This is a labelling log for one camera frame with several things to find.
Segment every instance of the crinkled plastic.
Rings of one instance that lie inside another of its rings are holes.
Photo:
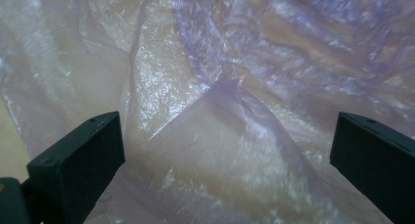
[[[127,163],[88,223],[388,223],[328,154],[338,111],[415,138],[414,11],[0,0],[0,91],[32,157],[120,111]]]

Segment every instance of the beige background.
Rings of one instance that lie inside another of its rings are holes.
[[[1,97],[0,120],[0,177],[15,177],[23,182],[28,177],[25,166],[29,157]]]

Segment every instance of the translucent plastic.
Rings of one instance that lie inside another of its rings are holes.
[[[33,157],[120,111],[90,223],[389,222],[328,154],[339,111],[415,138],[414,3],[0,0],[0,91]]]

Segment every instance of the plastic sheet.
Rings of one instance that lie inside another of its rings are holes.
[[[120,111],[128,163],[90,223],[388,222],[328,152],[338,111],[415,137],[414,10],[0,0],[0,90],[33,157],[85,118]],[[241,87],[226,81],[236,78]]]

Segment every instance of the plastic bag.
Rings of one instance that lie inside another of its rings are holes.
[[[329,165],[328,153],[338,111],[375,118],[415,137],[414,10],[414,0],[0,0],[0,90],[33,157],[85,118],[120,111],[129,160],[91,213],[91,223],[294,220],[278,211],[255,214],[223,194],[208,193],[192,203],[186,201],[205,190],[189,190],[186,197],[178,185],[163,192],[145,179],[131,181],[142,168],[131,161],[152,140],[168,136],[163,128],[178,115],[188,117],[216,81],[234,78],[254,97],[233,106],[254,109],[257,98],[281,121],[272,120],[278,126],[267,125],[266,135],[294,141],[273,150],[289,148],[306,173],[285,157],[283,170],[294,171],[308,188],[327,184],[326,196],[313,196],[326,203],[326,211],[313,212],[322,217],[314,222],[388,222]],[[235,99],[226,93],[225,105]],[[249,115],[261,115],[248,112],[239,117],[250,124],[257,119]],[[236,130],[237,122],[222,123]],[[174,163],[177,152],[168,152],[163,159],[171,154]],[[215,179],[226,183],[217,178],[220,172],[213,172]],[[297,186],[298,201],[315,193],[283,177]],[[215,202],[221,205],[206,210]],[[298,222],[307,210],[306,204],[297,207]]]

